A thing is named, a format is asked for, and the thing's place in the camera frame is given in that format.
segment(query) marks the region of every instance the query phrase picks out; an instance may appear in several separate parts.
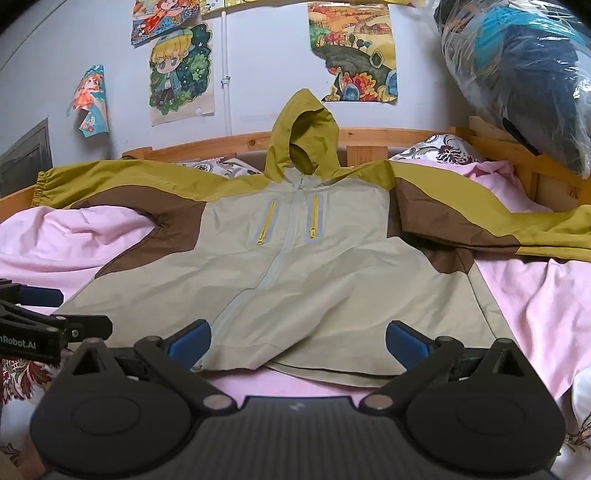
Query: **girl drawing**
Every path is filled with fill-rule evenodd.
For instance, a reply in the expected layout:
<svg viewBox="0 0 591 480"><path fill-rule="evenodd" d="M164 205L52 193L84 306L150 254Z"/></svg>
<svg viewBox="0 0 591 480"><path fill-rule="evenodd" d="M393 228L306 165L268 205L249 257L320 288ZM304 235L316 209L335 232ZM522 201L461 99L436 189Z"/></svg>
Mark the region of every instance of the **girl drawing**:
<svg viewBox="0 0 591 480"><path fill-rule="evenodd" d="M137 9L138 3L139 2L136 3L134 11ZM139 25L139 35L149 37L165 17L176 17L183 13L184 7L178 7L179 3L180 0L158 0L154 5L154 12L152 15L140 15L134 17L135 20L144 20Z"/></svg>
<svg viewBox="0 0 591 480"><path fill-rule="evenodd" d="M94 134L108 132L107 109L104 85L104 70L102 65L92 67L86 72L74 94L72 109L88 111L80 130L86 137Z"/></svg>

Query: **pipe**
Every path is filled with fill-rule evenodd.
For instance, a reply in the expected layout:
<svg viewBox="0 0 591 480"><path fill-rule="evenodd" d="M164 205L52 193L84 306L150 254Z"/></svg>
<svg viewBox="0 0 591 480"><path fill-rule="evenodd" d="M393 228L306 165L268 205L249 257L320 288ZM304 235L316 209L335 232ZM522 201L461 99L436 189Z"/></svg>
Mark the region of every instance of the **pipe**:
<svg viewBox="0 0 591 480"><path fill-rule="evenodd" d="M222 10L222 88L226 136L232 135L232 111L230 109L230 76L228 75L228 22Z"/></svg>

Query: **plastic bag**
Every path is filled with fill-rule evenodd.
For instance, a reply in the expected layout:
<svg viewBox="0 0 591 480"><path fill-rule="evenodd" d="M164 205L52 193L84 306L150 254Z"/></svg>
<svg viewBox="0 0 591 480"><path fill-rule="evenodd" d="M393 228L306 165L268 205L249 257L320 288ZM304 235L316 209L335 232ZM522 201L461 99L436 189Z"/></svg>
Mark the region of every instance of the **plastic bag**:
<svg viewBox="0 0 591 480"><path fill-rule="evenodd" d="M484 120L591 172L591 31L557 0L438 0L447 66Z"/></svg>

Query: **cartoon boy drawing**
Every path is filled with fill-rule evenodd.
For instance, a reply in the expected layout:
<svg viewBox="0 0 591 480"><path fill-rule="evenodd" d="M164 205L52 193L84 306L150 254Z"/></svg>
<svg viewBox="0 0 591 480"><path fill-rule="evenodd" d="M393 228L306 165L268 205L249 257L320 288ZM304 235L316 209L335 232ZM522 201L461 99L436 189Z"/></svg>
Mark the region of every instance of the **cartoon boy drawing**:
<svg viewBox="0 0 591 480"><path fill-rule="evenodd" d="M158 40L152 51L152 64L160 74L152 77L152 90L158 106L172 102L174 95L183 90L175 70L194 48L193 32L189 28L177 30Z"/></svg>

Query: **blue gripper pad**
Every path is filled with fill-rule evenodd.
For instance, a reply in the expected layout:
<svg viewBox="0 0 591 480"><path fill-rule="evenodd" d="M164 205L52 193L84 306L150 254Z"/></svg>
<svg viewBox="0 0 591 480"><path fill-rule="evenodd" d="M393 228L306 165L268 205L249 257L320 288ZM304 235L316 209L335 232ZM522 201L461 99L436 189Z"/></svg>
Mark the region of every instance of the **blue gripper pad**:
<svg viewBox="0 0 591 480"><path fill-rule="evenodd" d="M404 368L411 369L429 356L434 342L402 322L391 322L386 329L386 348Z"/></svg>
<svg viewBox="0 0 591 480"><path fill-rule="evenodd" d="M64 294L56 288L28 287L18 289L18 302L28 307L59 307L64 303Z"/></svg>
<svg viewBox="0 0 591 480"><path fill-rule="evenodd" d="M209 350L212 330L205 320L197 320L164 341L164 349L170 358L190 369Z"/></svg>

